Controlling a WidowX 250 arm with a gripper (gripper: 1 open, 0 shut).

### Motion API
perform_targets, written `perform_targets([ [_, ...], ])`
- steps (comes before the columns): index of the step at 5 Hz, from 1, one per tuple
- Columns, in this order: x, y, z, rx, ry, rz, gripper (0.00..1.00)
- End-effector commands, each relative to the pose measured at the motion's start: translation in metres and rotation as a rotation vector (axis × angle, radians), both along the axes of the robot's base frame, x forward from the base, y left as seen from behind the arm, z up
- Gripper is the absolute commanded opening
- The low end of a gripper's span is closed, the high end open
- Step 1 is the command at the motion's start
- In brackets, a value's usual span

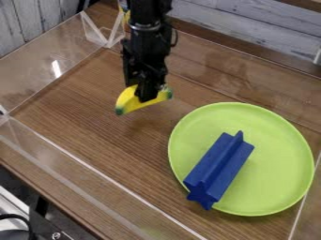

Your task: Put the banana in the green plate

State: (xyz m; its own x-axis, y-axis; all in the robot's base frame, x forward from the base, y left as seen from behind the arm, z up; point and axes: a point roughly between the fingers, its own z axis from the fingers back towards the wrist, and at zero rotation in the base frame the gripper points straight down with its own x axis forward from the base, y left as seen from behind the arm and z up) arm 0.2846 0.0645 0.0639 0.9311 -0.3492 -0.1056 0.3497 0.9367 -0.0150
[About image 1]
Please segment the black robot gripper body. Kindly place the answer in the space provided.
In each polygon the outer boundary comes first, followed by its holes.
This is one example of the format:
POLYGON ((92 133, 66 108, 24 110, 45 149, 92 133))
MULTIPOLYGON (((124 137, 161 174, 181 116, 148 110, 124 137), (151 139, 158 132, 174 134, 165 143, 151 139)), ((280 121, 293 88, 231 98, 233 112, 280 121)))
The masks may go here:
POLYGON ((167 74, 166 57, 171 52, 171 22, 169 12, 173 0, 128 0, 130 38, 122 41, 123 55, 140 64, 140 79, 167 74))

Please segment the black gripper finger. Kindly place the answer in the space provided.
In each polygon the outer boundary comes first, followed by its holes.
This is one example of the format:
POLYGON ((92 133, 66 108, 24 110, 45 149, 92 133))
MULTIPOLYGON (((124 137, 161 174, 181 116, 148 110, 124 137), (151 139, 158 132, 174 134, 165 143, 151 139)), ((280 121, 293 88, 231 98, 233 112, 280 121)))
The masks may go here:
POLYGON ((126 86, 130 87, 132 85, 139 84, 139 82, 140 82, 140 64, 128 55, 123 55, 123 72, 124 72, 126 86))
POLYGON ((156 98, 158 92, 163 89, 166 85, 165 81, 159 81, 150 78, 143 78, 138 81, 138 86, 135 89, 135 96, 140 102, 147 102, 156 98))

